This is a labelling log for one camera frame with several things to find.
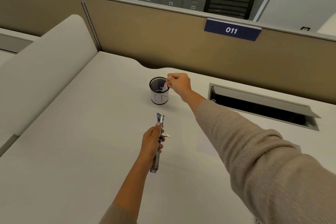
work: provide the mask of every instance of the brown fabric partition panel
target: brown fabric partition panel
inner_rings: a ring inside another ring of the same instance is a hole
[[[72,14],[83,18],[97,47],[79,0],[0,0],[0,27],[30,35],[42,36]]]
[[[85,0],[103,51],[336,104],[336,42],[263,29],[255,42],[204,32],[205,18]]]

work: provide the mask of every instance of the person's left arm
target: person's left arm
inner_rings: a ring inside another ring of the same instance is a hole
[[[160,129],[161,124],[157,123],[155,127],[144,133],[140,154],[99,224],[134,224],[137,222],[145,180],[159,146]]]

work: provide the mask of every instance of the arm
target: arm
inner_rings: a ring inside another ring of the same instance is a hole
[[[135,224],[137,222],[145,180],[159,146],[160,128],[161,124],[158,123],[143,135],[139,157],[99,224]]]
[[[336,175],[277,131],[193,92],[186,74],[168,74],[167,85],[190,106],[225,164],[233,191],[259,221],[336,223]]]

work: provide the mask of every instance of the black office chair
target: black office chair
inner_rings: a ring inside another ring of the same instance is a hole
[[[254,0],[207,0],[204,12],[248,20]]]

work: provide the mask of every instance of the blue sign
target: blue sign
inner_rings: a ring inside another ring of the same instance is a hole
[[[262,29],[231,22],[207,19],[204,31],[255,41]]]

